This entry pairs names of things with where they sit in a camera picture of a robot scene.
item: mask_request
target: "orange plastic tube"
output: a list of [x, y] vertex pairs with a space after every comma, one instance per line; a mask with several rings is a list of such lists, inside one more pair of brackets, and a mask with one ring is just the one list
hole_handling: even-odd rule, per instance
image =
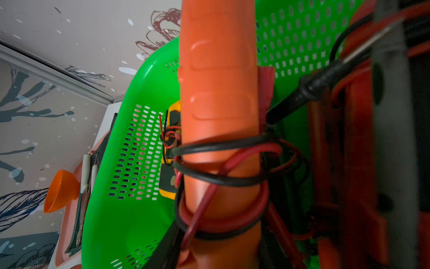
[[[258, 135], [258, 77], [253, 0], [184, 0], [179, 41], [182, 144]], [[217, 173], [235, 150], [184, 156], [184, 164]], [[260, 172], [259, 156], [239, 164], [231, 176]], [[187, 207], [195, 212], [208, 183], [188, 176]], [[260, 187], [220, 187], [204, 219], [220, 220], [246, 211]], [[223, 241], [193, 239], [187, 268], [258, 268], [260, 224]]]

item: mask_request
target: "white ceiling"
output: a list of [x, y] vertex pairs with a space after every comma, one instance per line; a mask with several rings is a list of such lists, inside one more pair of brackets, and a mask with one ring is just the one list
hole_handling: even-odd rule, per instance
[[181, 0], [0, 0], [0, 38], [117, 97], [179, 35], [180, 9]]

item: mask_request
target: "gray frame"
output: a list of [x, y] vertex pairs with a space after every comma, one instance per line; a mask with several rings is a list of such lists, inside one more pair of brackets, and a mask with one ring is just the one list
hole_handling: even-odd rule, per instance
[[29, 52], [23, 51], [3, 39], [0, 39], [0, 60], [18, 67], [19, 69], [23, 69], [30, 74], [34, 74], [43, 80], [49, 80], [61, 88], [73, 91], [100, 105], [107, 106], [114, 102], [112, 96], [90, 86], [83, 79], [67, 73], [62, 68], [55, 67], [54, 69], [51, 67], [54, 65]]

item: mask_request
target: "green plastic basket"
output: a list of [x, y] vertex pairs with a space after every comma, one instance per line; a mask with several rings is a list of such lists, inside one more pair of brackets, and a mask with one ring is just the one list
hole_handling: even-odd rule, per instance
[[[327, 65], [336, 37], [361, 1], [257, 1], [258, 64], [276, 68], [273, 103], [300, 76]], [[119, 111], [97, 176], [83, 231], [84, 269], [139, 269], [174, 219], [173, 200], [158, 192], [161, 142], [158, 114], [179, 100], [178, 39], [141, 66]], [[310, 155], [306, 108], [278, 125], [283, 137]], [[303, 208], [312, 183], [302, 188]]]
[[141, 268], [173, 222], [173, 200], [158, 191], [158, 114], [179, 100], [178, 66], [176, 39], [154, 52], [130, 84], [86, 213], [85, 269]]

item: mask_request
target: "yellow multimeter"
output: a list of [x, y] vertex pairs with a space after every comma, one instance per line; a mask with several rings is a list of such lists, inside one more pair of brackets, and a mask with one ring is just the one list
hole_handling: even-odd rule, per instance
[[[169, 107], [167, 112], [167, 124], [166, 126], [180, 126], [181, 125], [181, 101], [177, 101]], [[173, 158], [172, 149], [164, 148], [164, 158], [161, 162], [160, 170], [160, 183], [159, 191], [160, 194], [166, 198], [175, 199], [177, 189], [175, 183], [175, 171], [173, 170]]]

